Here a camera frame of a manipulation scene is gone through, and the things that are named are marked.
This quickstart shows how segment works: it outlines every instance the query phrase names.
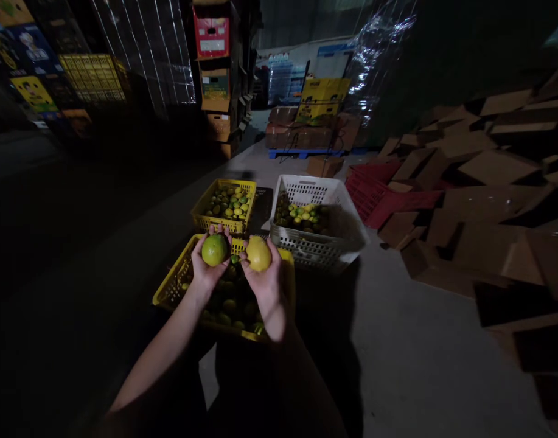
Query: stack of cardboard boxes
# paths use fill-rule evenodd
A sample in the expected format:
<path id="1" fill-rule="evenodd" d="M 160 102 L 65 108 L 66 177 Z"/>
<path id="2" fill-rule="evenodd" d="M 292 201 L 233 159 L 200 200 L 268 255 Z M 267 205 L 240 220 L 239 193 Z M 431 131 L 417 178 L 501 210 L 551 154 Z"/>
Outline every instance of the stack of cardboard boxes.
<path id="1" fill-rule="evenodd" d="M 414 280 L 476 300 L 481 326 L 535 375 L 558 433 L 558 70 L 433 108 L 372 162 L 394 160 L 391 184 L 448 188 L 438 208 L 392 214 L 379 236 Z"/>
<path id="2" fill-rule="evenodd" d="M 201 109 L 207 137 L 228 158 L 238 150 L 251 119 L 256 51 L 252 37 L 260 21 L 258 2 L 237 9 L 228 0 L 194 0 L 194 25 L 200 65 Z"/>

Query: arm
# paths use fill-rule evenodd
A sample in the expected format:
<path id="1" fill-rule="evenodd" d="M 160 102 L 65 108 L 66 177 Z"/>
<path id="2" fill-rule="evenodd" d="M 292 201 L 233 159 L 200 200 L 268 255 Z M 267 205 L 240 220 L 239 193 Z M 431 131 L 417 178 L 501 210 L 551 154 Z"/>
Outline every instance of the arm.
<path id="1" fill-rule="evenodd" d="M 301 436 L 346 437 L 340 412 L 288 314 L 279 286 L 281 255 L 267 239 L 272 262 L 261 273 L 253 271 L 242 253 L 242 268 L 259 304 L 279 380 L 283 405 Z"/>
<path id="2" fill-rule="evenodd" d="M 229 229 L 225 234 L 232 246 Z M 128 374 L 109 413 L 116 412 L 145 393 L 185 351 L 200 316 L 210 299 L 212 290 L 220 280 L 229 260 L 215 267 L 205 264 L 201 249 L 208 233 L 204 234 L 192 252 L 194 279 L 181 303 L 163 328 L 149 343 Z"/>

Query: plastic wrap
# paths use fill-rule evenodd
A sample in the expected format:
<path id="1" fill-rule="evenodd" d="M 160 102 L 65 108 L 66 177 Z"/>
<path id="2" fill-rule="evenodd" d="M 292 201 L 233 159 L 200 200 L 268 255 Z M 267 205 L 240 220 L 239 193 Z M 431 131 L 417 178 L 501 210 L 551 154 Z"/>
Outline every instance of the plastic wrap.
<path id="1" fill-rule="evenodd" d="M 144 77 L 155 113 L 195 103 L 194 79 L 179 2 L 92 0 L 109 50 Z"/>
<path id="2" fill-rule="evenodd" d="M 351 82 L 345 111 L 361 119 L 356 146 L 363 145 L 380 96 L 416 22 L 416 3 L 416 0 L 381 1 L 352 41 L 355 52 L 346 71 Z"/>

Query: hand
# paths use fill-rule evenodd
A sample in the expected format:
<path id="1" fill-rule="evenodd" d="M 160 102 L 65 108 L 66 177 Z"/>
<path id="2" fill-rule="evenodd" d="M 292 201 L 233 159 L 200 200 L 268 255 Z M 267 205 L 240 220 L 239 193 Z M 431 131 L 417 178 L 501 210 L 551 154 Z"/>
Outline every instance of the hand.
<path id="1" fill-rule="evenodd" d="M 218 284 L 218 281 L 226 271 L 228 263 L 230 262 L 230 254 L 232 252 L 232 236 L 230 236 L 230 228 L 226 227 L 224 229 L 224 235 L 228 241 L 228 258 L 217 266 L 209 266 L 206 262 L 204 262 L 204 259 L 201 257 L 201 249 L 204 246 L 204 242 L 208 235 L 214 234 L 216 233 L 214 231 L 214 225 L 212 224 L 210 225 L 209 233 L 205 233 L 202 236 L 192 251 L 194 279 L 190 286 L 190 290 L 193 289 L 194 291 L 198 291 L 200 295 L 203 295 L 206 298 L 205 303 L 207 303 L 210 299 L 210 295 L 212 294 L 214 287 Z M 222 224 L 218 224 L 218 234 L 222 234 Z"/>
<path id="2" fill-rule="evenodd" d="M 244 246 L 246 247 L 247 245 L 248 242 L 245 240 Z M 250 267 L 244 251 L 240 253 L 240 264 L 259 304 L 260 314 L 265 323 L 265 330 L 271 340 L 278 342 L 283 337 L 287 323 L 285 307 L 282 302 L 281 285 L 279 283 L 282 259 L 279 250 L 270 238 L 267 239 L 267 246 L 271 251 L 272 261 L 266 271 L 254 271 Z"/>

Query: white plastic crate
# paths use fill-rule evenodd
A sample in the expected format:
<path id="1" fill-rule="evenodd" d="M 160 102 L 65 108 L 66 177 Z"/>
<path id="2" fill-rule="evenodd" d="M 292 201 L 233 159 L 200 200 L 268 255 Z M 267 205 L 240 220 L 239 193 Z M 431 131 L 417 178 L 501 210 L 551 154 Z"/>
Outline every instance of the white plastic crate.
<path id="1" fill-rule="evenodd" d="M 329 230 L 332 236 L 277 225 L 275 214 L 281 192 L 287 192 L 289 202 L 298 206 L 329 205 Z M 339 274 L 370 243 L 346 186 L 337 179 L 281 175 L 274 191 L 270 222 L 273 243 L 290 250 L 298 268 Z"/>

